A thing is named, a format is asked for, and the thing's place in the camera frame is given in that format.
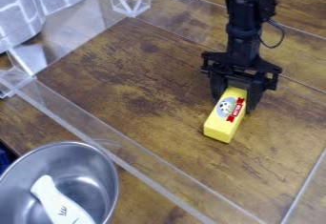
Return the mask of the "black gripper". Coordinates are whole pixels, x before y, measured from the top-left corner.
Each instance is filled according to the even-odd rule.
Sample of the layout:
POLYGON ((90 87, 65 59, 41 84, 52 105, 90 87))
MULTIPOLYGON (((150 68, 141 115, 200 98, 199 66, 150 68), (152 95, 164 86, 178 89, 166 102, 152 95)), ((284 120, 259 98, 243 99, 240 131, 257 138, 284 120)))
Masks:
POLYGON ((260 28, 241 30, 227 24, 227 50, 204 51, 201 72, 209 79, 211 96, 217 101, 227 86, 247 90, 245 113, 251 113, 265 90, 275 90, 281 68, 259 55, 260 28))

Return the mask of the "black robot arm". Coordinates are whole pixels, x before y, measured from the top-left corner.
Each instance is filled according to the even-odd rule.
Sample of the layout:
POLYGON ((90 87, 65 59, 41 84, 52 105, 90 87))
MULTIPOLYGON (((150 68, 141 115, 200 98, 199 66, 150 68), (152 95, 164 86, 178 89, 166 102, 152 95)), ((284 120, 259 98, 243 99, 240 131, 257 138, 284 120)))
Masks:
POLYGON ((261 24, 269 23, 280 31, 281 27, 271 20, 275 15, 275 0, 225 0, 228 23, 227 50, 201 54, 201 71, 209 78, 212 97, 219 100, 228 86, 247 93, 245 113, 251 113, 265 90, 275 90, 281 68, 259 55, 259 45, 264 45, 261 24))

